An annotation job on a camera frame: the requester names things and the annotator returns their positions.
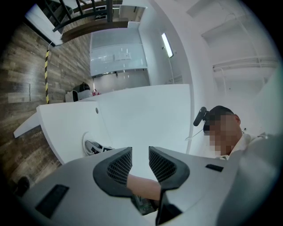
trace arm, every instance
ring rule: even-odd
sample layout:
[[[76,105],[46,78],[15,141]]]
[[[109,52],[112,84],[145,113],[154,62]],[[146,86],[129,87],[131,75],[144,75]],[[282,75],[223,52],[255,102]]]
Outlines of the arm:
[[[150,179],[129,174],[127,188],[130,189],[133,194],[146,199],[159,200],[160,198],[160,184]]]

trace black metal railing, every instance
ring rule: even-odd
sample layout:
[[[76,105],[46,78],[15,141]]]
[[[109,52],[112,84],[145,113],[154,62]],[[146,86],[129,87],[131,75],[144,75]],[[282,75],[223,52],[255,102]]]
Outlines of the black metal railing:
[[[65,12],[65,14],[68,16],[68,20],[61,22],[56,15],[54,14],[54,12],[52,11],[52,9],[49,7],[47,1],[45,0],[45,5],[47,10],[50,12],[51,16],[54,18],[54,20],[57,22],[57,26],[53,29],[53,32],[57,31],[60,28],[65,27],[68,24],[71,24],[77,20],[89,17],[89,16],[97,16],[97,15],[101,15],[101,14],[106,14],[107,15],[107,21],[108,22],[112,22],[113,21],[113,0],[106,0],[106,1],[100,1],[95,3],[94,0],[92,0],[91,4],[86,4],[83,0],[76,0],[76,3],[78,5],[78,7],[76,9],[74,9],[74,12],[80,12],[79,16],[75,16],[75,17],[71,17],[70,11],[67,9],[65,3],[63,0],[59,0],[60,4]],[[116,1],[116,4],[122,4],[122,1]],[[106,9],[103,10],[98,10],[96,9],[97,6],[106,6]],[[86,9],[91,9],[91,12],[89,13],[85,13],[84,10]]]

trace ceiling light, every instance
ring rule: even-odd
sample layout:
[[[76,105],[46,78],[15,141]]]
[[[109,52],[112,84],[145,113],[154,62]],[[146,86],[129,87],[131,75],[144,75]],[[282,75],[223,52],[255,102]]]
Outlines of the ceiling light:
[[[162,34],[162,39],[163,39],[163,42],[164,42],[164,45],[165,45],[165,48],[166,48],[168,57],[170,58],[170,57],[173,56],[173,52],[172,52],[172,50],[171,50],[171,47],[170,47],[170,45],[169,45],[169,42],[168,42],[168,39],[167,39],[165,33]]]

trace yellow and black striped tape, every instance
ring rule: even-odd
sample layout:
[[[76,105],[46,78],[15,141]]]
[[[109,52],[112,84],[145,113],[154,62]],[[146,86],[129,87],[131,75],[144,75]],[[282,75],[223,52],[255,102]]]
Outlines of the yellow and black striped tape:
[[[49,104],[49,96],[48,96],[48,81],[47,81],[47,61],[48,61],[49,49],[46,52],[45,57],[45,93],[46,93],[46,102]]]

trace white shirt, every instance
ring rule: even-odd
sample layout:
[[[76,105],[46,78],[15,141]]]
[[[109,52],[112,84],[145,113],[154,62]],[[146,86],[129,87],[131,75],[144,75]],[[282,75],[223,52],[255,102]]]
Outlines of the white shirt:
[[[231,151],[230,155],[235,152],[235,151],[239,151],[239,150],[245,150],[247,148],[248,145],[250,145],[251,143],[255,142],[259,139],[262,139],[263,134],[259,135],[259,136],[253,136],[247,133],[244,133],[242,135],[242,137],[239,139],[238,143],[235,145],[235,147],[233,148],[233,150]],[[229,159],[229,155],[225,154],[225,155],[221,155],[218,158],[223,159],[223,160],[228,160]]]

